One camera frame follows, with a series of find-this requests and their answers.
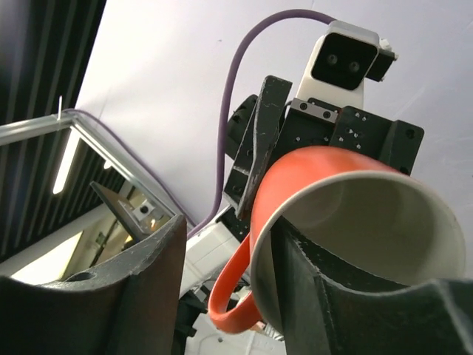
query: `ceiling light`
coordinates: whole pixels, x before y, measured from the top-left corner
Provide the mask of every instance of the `ceiling light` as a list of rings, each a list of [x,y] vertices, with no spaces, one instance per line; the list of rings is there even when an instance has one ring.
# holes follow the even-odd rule
[[[67,141],[66,149],[64,150],[64,155],[62,157],[61,165],[59,166],[58,175],[56,176],[56,182],[52,188],[52,193],[54,195],[58,194],[64,189],[66,185],[67,176],[71,169],[72,161],[74,160],[75,152],[81,139],[80,135],[75,129],[71,129],[69,135],[69,140]]]

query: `mug handle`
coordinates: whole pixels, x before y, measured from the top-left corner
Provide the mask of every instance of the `mug handle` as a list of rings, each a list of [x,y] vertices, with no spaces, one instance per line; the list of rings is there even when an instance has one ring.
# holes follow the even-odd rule
[[[230,296],[249,265],[250,235],[247,235],[218,276],[208,299],[208,315],[225,333],[241,333],[261,320],[251,292],[235,308],[227,311]]]

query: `camera lens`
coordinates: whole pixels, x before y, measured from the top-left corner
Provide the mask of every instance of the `camera lens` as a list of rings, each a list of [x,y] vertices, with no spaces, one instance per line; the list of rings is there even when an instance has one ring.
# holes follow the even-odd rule
[[[337,61],[338,61],[338,57],[335,54],[330,54],[327,57],[327,63],[329,65],[335,65],[335,64],[337,64]]]
[[[357,61],[352,61],[348,69],[350,69],[350,72],[358,72],[360,70],[360,64]]]

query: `red mug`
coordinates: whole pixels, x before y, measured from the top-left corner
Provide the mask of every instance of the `red mug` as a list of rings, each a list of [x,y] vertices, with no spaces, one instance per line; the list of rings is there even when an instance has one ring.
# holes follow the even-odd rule
[[[240,333],[263,318],[282,333],[268,237],[280,216],[338,257],[388,280],[414,285],[463,276],[463,233],[434,191],[356,152],[309,146],[280,158],[262,179],[250,233],[208,302],[220,330]],[[252,292],[226,311],[248,266]]]

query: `white ceiling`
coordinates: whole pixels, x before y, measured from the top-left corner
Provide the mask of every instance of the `white ceiling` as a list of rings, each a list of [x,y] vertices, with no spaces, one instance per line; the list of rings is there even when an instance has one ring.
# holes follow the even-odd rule
[[[469,0],[108,0],[78,108],[99,115],[202,220],[214,198],[217,120],[231,57],[252,26],[290,5],[374,30],[400,55],[385,82],[367,83],[365,109],[426,130],[413,176],[455,210],[473,276]],[[269,74],[297,87],[324,31],[300,19],[268,29],[243,59],[232,107],[259,92]]]

